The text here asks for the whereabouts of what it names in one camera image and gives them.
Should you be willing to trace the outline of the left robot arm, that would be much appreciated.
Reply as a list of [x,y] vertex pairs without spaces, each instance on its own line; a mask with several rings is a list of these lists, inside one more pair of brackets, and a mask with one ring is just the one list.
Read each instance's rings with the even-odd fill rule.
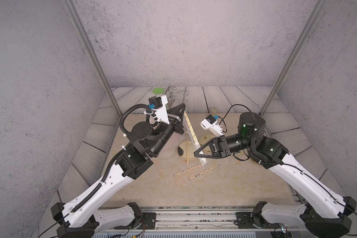
[[115,193],[140,177],[153,165],[174,133],[183,134],[185,104],[167,110],[153,104],[129,108],[119,121],[119,128],[129,140],[109,162],[104,174],[85,192],[67,203],[51,208],[59,224],[59,238],[91,238],[110,228],[136,229],[143,213],[135,202],[124,207],[102,210],[101,206]]

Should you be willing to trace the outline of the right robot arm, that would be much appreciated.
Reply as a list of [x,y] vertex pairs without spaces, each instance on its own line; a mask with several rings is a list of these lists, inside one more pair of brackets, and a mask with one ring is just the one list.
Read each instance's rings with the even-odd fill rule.
[[318,238],[349,235],[352,225],[349,215],[355,212],[356,201],[335,193],[309,174],[279,141],[266,137],[266,122],[258,114],[242,113],[238,132],[230,136],[223,134],[217,117],[209,115],[200,124],[215,137],[199,147],[195,157],[221,159],[246,150],[248,158],[278,175],[306,200],[305,204],[297,206],[260,201],[251,212],[250,221],[237,223],[237,226],[248,224],[262,229],[284,224],[306,228]]

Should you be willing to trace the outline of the bamboo chopsticks pair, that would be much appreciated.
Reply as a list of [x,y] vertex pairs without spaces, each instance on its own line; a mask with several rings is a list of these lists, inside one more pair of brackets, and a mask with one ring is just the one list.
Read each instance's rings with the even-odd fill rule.
[[189,165],[189,146],[190,142],[187,140],[186,141],[186,164]]
[[194,144],[195,149],[196,150],[199,149],[200,148],[200,144],[198,142],[198,139],[196,137],[196,134],[194,132],[194,129],[193,129],[192,125],[191,125],[191,122],[189,120],[189,117],[188,117],[186,111],[184,112],[184,126],[185,126],[185,128],[187,130],[187,133],[188,133],[192,143]]

